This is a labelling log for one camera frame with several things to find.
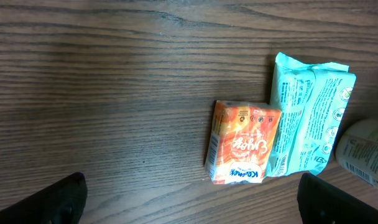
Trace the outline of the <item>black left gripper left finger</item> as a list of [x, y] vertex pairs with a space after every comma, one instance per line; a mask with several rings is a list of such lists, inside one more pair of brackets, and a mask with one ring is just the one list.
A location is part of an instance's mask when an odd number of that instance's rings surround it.
[[0, 223], [78, 223], [88, 188], [84, 174], [75, 172], [0, 211]]

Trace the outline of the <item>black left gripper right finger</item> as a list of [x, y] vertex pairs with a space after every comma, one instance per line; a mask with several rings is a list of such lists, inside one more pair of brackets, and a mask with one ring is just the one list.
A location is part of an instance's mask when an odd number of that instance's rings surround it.
[[305, 173], [297, 193], [303, 224], [378, 224], [378, 210], [325, 182]]

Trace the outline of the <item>green lid jar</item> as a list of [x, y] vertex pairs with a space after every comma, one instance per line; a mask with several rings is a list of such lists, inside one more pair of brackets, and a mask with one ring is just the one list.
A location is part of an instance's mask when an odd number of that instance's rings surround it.
[[378, 189], [378, 120], [364, 119], [350, 126], [335, 157], [343, 168]]

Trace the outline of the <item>teal wet wipes pack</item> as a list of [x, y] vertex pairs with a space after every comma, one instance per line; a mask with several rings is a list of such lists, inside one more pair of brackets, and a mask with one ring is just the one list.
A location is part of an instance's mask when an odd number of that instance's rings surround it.
[[282, 115], [266, 176], [323, 171], [355, 82], [347, 65], [307, 64], [277, 54], [270, 105]]

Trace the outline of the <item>orange tissue pack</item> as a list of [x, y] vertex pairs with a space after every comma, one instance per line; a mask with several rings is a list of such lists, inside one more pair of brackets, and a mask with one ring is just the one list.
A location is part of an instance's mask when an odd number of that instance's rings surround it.
[[266, 103], [216, 101], [205, 162], [212, 183], [261, 183], [281, 115]]

